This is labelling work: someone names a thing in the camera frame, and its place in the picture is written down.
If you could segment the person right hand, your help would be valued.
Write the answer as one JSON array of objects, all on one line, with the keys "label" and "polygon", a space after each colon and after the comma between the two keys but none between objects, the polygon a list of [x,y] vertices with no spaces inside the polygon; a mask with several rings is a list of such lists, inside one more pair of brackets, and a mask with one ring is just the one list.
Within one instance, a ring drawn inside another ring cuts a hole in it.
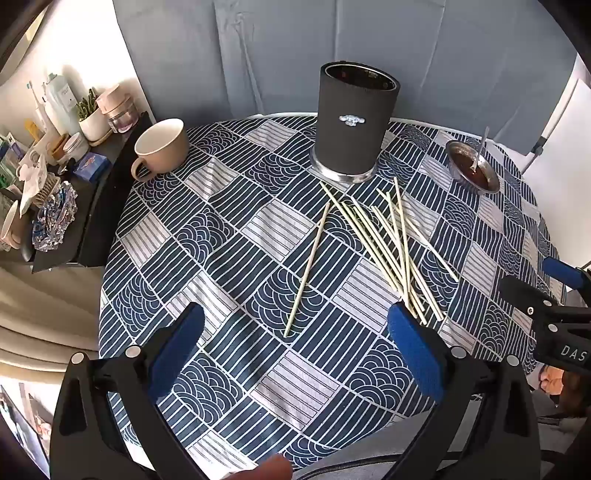
[{"label": "person right hand", "polygon": [[565,371],[554,366],[544,366],[539,374],[539,387],[549,396],[559,396],[564,388]]}]

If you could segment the person left hand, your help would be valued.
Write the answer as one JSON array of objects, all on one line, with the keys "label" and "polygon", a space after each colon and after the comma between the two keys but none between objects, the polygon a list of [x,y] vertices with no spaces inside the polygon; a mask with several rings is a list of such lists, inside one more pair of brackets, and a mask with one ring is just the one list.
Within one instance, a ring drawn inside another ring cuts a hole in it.
[{"label": "person left hand", "polygon": [[228,474],[223,480],[291,480],[293,468],[283,455],[277,454],[263,461],[252,470]]}]

